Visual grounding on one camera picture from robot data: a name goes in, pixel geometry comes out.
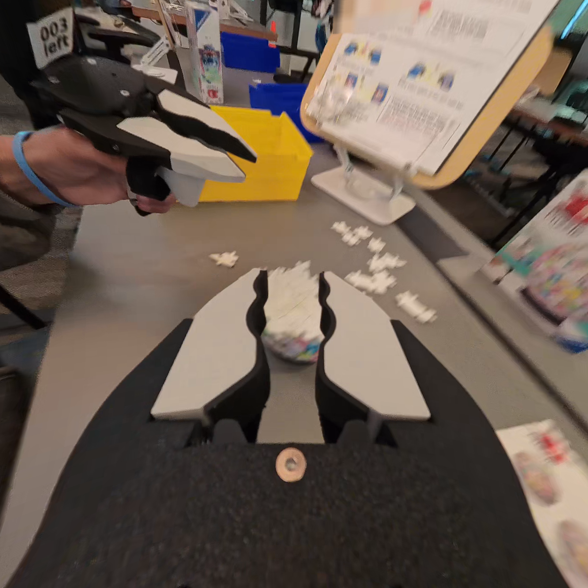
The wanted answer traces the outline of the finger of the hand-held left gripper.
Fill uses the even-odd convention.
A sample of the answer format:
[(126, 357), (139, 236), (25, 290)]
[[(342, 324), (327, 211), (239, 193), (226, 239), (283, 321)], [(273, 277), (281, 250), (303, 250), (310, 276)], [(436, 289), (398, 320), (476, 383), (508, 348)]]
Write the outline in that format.
[(213, 109), (196, 99), (163, 90), (157, 95), (157, 113), (161, 121), (181, 136), (248, 162), (257, 162), (257, 153), (237, 131)]
[(117, 127), (170, 154), (165, 166), (173, 172), (205, 180), (245, 180), (246, 174), (223, 151), (176, 133), (153, 117), (127, 118)]

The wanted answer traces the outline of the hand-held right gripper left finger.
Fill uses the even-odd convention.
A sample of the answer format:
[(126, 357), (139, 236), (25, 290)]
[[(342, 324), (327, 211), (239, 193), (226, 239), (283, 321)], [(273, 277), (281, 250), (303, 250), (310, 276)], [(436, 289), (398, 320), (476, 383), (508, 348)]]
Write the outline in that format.
[(270, 369), (262, 333), (268, 272), (252, 269), (210, 299), (194, 316), (151, 408), (155, 420), (239, 424), (256, 443), (269, 399)]

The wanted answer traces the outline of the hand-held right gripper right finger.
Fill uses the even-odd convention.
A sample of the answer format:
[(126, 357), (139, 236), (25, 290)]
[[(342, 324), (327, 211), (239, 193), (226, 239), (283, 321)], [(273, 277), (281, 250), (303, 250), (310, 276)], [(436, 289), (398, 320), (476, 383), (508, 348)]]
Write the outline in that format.
[(315, 403), (325, 443), (359, 422), (375, 441), (392, 422), (432, 417), (387, 313), (331, 271), (319, 276), (320, 344)]

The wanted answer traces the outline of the white puzzle pieces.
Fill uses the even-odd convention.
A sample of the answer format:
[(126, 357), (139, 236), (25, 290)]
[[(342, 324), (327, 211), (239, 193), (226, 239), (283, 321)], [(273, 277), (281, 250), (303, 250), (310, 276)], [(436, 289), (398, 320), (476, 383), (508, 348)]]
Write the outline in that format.
[[(396, 285), (396, 278), (391, 274), (393, 269), (406, 266), (406, 261), (397, 254), (385, 252), (386, 242), (373, 236), (373, 231), (366, 225), (355, 228), (344, 221), (334, 222), (330, 229), (336, 232), (342, 242), (355, 247), (365, 243), (371, 258), (367, 261), (367, 273), (361, 270), (350, 272), (345, 281), (363, 293), (382, 296)], [(421, 324), (432, 323), (437, 319), (437, 312), (423, 304), (416, 293), (407, 290), (394, 297), (397, 307)]]

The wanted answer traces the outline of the partly built white puzzle ball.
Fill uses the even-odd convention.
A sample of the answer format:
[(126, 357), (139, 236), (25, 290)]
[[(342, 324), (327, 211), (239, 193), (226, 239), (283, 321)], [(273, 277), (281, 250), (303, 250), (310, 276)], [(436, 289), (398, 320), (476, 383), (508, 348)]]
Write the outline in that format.
[(293, 364), (315, 364), (324, 335), (319, 276), (311, 261), (268, 271), (268, 298), (264, 305), (265, 346), (278, 358)]

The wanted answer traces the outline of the person's left forearm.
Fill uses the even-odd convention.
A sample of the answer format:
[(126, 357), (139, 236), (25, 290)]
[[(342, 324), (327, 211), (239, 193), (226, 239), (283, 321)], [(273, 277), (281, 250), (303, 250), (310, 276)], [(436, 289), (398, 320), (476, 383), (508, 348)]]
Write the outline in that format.
[[(58, 140), (62, 130), (50, 128), (34, 132), (24, 145), (26, 159), (33, 171), (56, 195), (51, 173), (58, 161)], [(13, 136), (1, 136), (1, 190), (15, 200), (30, 207), (53, 205), (46, 200), (34, 186), (29, 183), (19, 170), (12, 155)]]

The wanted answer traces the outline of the colourful puzzle box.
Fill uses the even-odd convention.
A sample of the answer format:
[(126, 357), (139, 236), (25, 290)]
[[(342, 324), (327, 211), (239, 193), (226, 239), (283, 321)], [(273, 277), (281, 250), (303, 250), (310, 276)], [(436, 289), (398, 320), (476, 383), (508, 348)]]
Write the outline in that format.
[(587, 170), (481, 272), (563, 349), (587, 351)]

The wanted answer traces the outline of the person's left hand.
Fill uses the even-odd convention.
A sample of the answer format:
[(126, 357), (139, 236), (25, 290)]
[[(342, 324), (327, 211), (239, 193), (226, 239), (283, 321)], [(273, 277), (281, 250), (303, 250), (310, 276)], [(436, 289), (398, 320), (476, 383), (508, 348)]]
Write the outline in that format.
[(129, 200), (127, 158), (97, 150), (80, 133), (59, 126), (33, 133), (24, 156), (53, 194), (77, 206)]

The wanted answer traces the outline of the tall printed carton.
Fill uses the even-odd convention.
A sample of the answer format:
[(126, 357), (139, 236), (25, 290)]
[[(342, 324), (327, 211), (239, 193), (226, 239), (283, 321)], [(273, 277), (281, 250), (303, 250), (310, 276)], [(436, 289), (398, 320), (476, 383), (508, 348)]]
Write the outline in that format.
[(194, 85), (204, 103), (223, 105), (222, 45), (217, 9), (208, 1), (185, 1), (185, 18)]

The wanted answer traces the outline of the yellow plastic bin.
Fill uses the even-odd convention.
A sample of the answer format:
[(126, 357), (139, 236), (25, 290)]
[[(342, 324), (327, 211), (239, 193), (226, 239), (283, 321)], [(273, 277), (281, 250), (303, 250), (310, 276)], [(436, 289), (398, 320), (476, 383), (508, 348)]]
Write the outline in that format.
[(255, 164), (230, 155), (242, 183), (206, 181), (199, 202), (293, 202), (299, 198), (313, 151), (290, 117), (245, 107), (212, 106), (257, 153)]

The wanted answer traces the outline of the blue plastic bin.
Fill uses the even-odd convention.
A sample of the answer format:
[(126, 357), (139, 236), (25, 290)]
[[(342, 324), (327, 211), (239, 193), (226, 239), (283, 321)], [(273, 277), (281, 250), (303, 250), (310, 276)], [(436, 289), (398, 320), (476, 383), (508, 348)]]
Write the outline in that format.
[(228, 32), (220, 35), (225, 67), (269, 74), (280, 68), (280, 50), (268, 40)]
[(323, 143), (324, 140), (308, 131), (300, 119), (306, 90), (307, 84), (250, 84), (249, 102), (251, 108), (270, 111), (275, 116), (287, 114), (308, 143)]

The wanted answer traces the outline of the brown background table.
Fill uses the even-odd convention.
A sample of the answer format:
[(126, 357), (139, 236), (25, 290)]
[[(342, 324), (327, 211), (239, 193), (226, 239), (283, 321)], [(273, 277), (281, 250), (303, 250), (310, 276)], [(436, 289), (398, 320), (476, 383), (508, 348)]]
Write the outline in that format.
[[(145, 8), (144, 6), (133, 5), (131, 10), (133, 15), (140, 19), (149, 19), (159, 25), (162, 24), (158, 10), (153, 9), (152, 6)], [(243, 25), (236, 19), (231, 18), (228, 21), (220, 21), (220, 31), (252, 38), (265, 39), (269, 43), (277, 44), (276, 33), (264, 28), (256, 22), (246, 22), (246, 24)]]

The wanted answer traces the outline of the blue wristband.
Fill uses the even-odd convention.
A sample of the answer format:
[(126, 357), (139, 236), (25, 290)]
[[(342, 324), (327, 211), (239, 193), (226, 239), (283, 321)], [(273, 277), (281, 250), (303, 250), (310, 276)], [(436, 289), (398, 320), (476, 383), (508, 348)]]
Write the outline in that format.
[(24, 174), (29, 183), (31, 183), (34, 188), (36, 188), (37, 191), (49, 202), (58, 206), (62, 206), (63, 208), (80, 208), (80, 206), (63, 200), (60, 196), (56, 195), (46, 184), (44, 184), (39, 176), (33, 171), (32, 167), (30, 167), (24, 153), (24, 145), (33, 134), (34, 131), (32, 130), (24, 130), (16, 133), (12, 139), (12, 155), (19, 170)]

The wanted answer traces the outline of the instruction sheet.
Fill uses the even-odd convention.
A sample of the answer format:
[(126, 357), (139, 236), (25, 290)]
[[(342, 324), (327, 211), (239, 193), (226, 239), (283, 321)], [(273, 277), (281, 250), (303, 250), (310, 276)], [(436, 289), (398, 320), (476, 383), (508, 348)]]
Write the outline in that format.
[(343, 1), (306, 111), (349, 146), (428, 175), (445, 163), (558, 1)]

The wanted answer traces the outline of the printed paper sheet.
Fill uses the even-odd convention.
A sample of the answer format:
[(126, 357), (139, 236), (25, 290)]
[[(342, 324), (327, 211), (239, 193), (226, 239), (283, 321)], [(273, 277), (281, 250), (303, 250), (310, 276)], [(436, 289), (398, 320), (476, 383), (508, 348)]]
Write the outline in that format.
[(568, 587), (587, 587), (587, 464), (554, 421), (497, 430)]

